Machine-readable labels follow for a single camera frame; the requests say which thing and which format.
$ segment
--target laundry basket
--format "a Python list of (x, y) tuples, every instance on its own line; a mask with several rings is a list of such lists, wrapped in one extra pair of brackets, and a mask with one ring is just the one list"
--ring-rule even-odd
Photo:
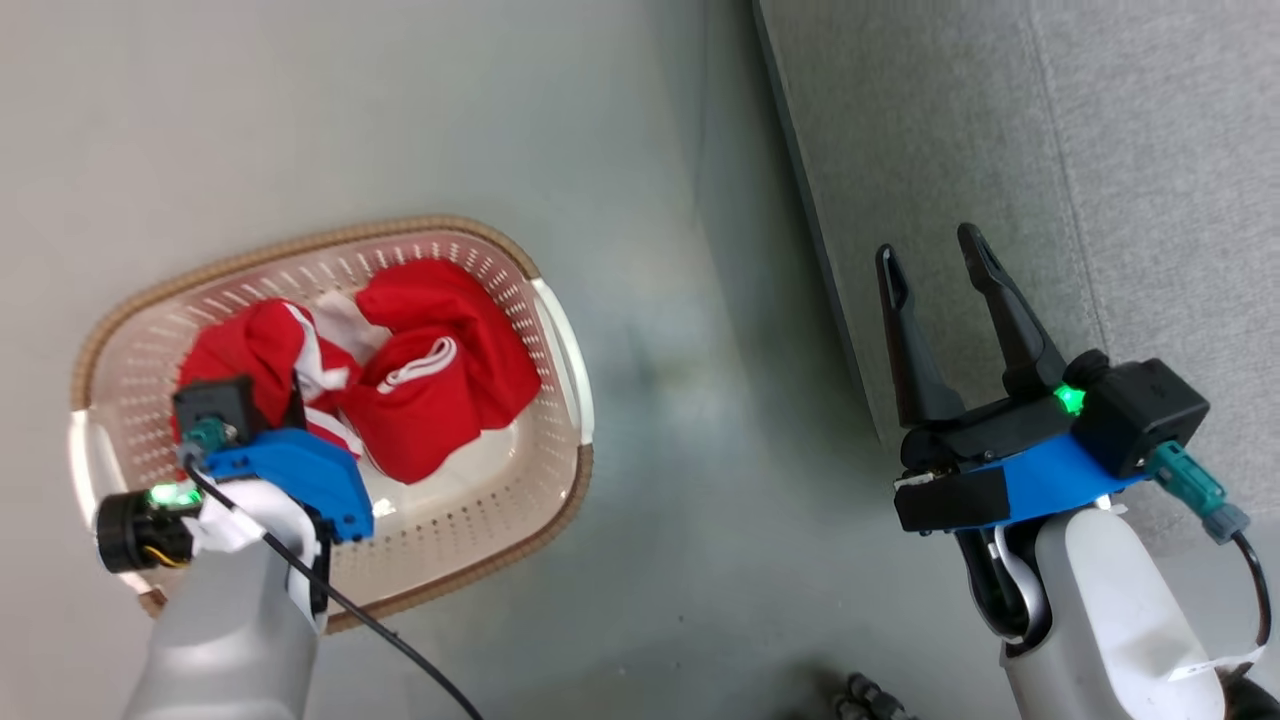
[[(552, 541), (573, 519), (591, 475), (594, 410), (568, 318), (534, 261), (507, 236), (465, 218), (430, 215), (358, 225), (232, 258), (142, 292), (90, 334), (72, 379), (72, 479), (92, 529), (106, 495), (173, 482), (169, 424), (178, 368), (196, 333), (255, 301), (308, 305), (355, 293), (383, 268), (448, 259), (506, 310), (541, 377), (534, 402), (486, 430), (429, 479), (389, 480), (361, 462), (375, 537), (333, 548), (333, 584), (385, 616), (470, 584)], [(182, 570), (119, 578), (157, 615)], [(335, 615), (329, 632), (356, 620)]]

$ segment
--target green light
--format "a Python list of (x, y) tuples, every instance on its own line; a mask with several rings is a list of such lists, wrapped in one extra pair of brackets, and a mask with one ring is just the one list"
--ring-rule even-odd
[(150, 500), (152, 505), (157, 506), (175, 505), (182, 507), (187, 505), (197, 505), (200, 502), (200, 491), (192, 489), (188, 492), (180, 492), (177, 484), (165, 483), (151, 488), (147, 492), (147, 500)]
[(1079, 415), (1080, 410), (1084, 409), (1084, 391), (1075, 389), (1071, 386), (1062, 386), (1053, 391), (1057, 396), (1059, 402), (1062, 404), (1062, 410), (1066, 410), (1070, 415)]

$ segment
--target red fabric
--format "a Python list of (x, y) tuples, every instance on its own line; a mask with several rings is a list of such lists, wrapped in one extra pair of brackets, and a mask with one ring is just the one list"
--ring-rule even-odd
[[(413, 483), (451, 452), (504, 428), (538, 396), (541, 379), (507, 314), (467, 272), (447, 260), (385, 269), (356, 295), (365, 318), (392, 331), (342, 410), (370, 457), (390, 478)], [(456, 357), (434, 374), (378, 386), (406, 364), (430, 357), (442, 338)]]
[[(253, 405), (270, 427), (280, 427), (293, 392), (294, 364), (306, 342), (302, 325), (287, 305), (283, 300), (264, 300), (202, 329), (178, 372), (178, 387), (248, 375), (253, 379)], [(300, 310), (310, 319), (305, 309)], [(344, 350), (324, 338), (319, 338), (319, 346), (324, 369), (347, 368), (348, 384), (358, 377), (360, 366)], [(329, 391), (307, 405), (333, 413), (339, 397), (340, 391)], [(337, 439), (328, 432), (316, 434)], [(347, 447), (344, 442), (335, 445)]]

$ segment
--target gray sofa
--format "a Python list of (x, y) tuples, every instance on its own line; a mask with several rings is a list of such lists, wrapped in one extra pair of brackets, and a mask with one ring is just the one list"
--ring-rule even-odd
[[(1002, 395), (955, 240), (978, 224), (1070, 360), (1158, 356), (1212, 402), (1190, 450), (1280, 515), (1280, 3), (758, 0), (837, 315), (900, 436), (872, 256), (892, 242), (942, 372)], [(1124, 497), (1156, 553), (1201, 537)]]

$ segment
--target cable connector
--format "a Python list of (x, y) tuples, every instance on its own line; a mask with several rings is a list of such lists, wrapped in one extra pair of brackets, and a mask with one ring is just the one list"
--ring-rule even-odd
[(1249, 516), (1226, 501), (1226, 488), (1181, 445), (1171, 441), (1156, 446), (1147, 469), (1160, 487), (1196, 512), (1217, 544), (1231, 542), (1231, 536), (1249, 527)]

